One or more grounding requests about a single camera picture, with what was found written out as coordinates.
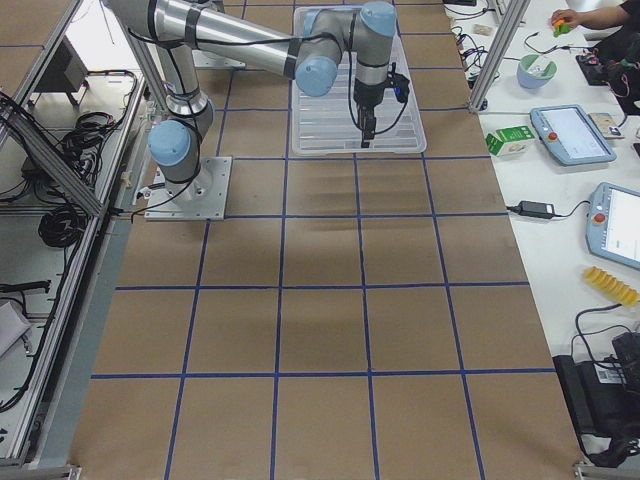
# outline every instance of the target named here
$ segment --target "white table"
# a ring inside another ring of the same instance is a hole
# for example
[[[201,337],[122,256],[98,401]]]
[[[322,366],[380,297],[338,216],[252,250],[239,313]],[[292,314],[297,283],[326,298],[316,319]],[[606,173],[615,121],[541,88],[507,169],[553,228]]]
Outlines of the white table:
[[[518,28],[506,56],[521,58],[534,53],[525,46],[524,39],[535,32],[540,33],[531,38],[530,43],[541,51],[554,45],[587,45],[579,30],[553,36],[549,18],[554,10],[566,8],[563,4],[557,0],[532,1],[525,23]],[[480,0],[477,7],[456,6],[455,10],[473,12],[482,6]],[[464,18],[450,15],[452,18]],[[455,22],[478,45],[490,48],[492,36],[472,34],[474,24],[496,27],[495,16],[487,13],[477,19]],[[532,108],[566,104],[579,104],[587,113],[606,112],[622,121],[624,114],[609,88],[587,84],[574,59],[579,53],[579,50],[556,50],[547,54],[558,65],[558,72],[547,85],[535,90],[518,84],[518,62],[505,58],[499,68],[500,76],[487,94],[488,107],[479,114],[484,132],[518,125],[530,126],[528,114]],[[492,157],[505,203],[515,205],[520,200],[553,203],[556,212],[567,214],[578,202],[588,199],[600,182],[640,191],[640,158],[631,147],[633,142],[640,141],[636,138],[639,127],[640,117],[629,117],[622,127],[626,138],[611,141],[618,158],[608,164],[563,167],[541,142],[521,154]],[[575,334],[574,317],[579,311],[614,303],[582,279],[586,268],[595,265],[640,290],[637,270],[588,252],[585,241],[587,210],[587,206],[581,206],[573,216],[564,220],[510,217],[552,355],[569,353],[571,338]],[[634,328],[638,320],[635,312],[621,308],[606,315],[583,317],[582,325],[584,331],[617,323]],[[619,333],[621,330],[613,330],[590,337],[594,354],[598,357],[611,354],[611,338]],[[586,359],[585,350],[579,344],[576,342],[576,359]]]

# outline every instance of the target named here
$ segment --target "cardboard floor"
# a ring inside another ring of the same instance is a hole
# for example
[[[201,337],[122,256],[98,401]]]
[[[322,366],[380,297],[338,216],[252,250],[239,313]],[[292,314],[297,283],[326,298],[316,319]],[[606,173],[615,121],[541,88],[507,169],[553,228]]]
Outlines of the cardboard floor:
[[[234,157],[227,219],[135,222],[72,450],[83,478],[574,478],[449,21],[395,3],[424,154],[296,157],[286,80],[201,72],[203,153]],[[225,4],[290,32],[309,3]]]

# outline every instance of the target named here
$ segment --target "power adapter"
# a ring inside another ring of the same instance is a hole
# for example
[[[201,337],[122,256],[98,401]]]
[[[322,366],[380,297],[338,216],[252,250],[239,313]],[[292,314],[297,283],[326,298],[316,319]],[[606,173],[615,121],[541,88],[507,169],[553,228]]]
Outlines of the power adapter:
[[[507,207],[507,210],[523,217],[544,218],[546,220],[558,216],[551,203],[529,202],[527,200],[522,200],[518,205]]]

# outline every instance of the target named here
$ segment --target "touchscreen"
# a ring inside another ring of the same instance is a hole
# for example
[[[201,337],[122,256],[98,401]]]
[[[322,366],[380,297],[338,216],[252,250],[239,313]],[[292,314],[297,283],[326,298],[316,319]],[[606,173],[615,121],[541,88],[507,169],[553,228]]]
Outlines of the touchscreen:
[[[589,158],[607,155],[595,133],[575,108],[546,110],[544,116],[569,158]]]
[[[604,249],[640,261],[640,197],[611,189]]]

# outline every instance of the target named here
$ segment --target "transparent plastic tray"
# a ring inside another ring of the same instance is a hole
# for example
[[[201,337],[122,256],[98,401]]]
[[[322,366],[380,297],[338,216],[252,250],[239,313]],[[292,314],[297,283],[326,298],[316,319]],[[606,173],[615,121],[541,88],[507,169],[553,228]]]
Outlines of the transparent plastic tray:
[[[295,11],[294,34],[301,35],[304,28],[304,17],[307,12],[323,7],[302,7]],[[396,71],[409,80],[409,66],[398,35],[393,39],[391,61],[396,62]],[[355,80],[356,55],[353,54],[353,82]],[[292,94],[291,147],[297,155],[328,155],[331,153],[356,152],[391,152],[420,153],[427,148],[427,140],[422,128],[418,102],[413,93],[413,84],[409,84],[411,93],[409,103],[398,124],[389,132],[376,135],[369,148],[361,148],[362,134],[351,120],[347,103],[349,79],[349,57],[345,53],[338,66],[336,82],[323,97],[305,95],[295,82]],[[352,101],[354,115],[357,107]],[[402,104],[398,103],[392,89],[387,89],[384,99],[375,109],[377,130],[384,130],[397,118]]]

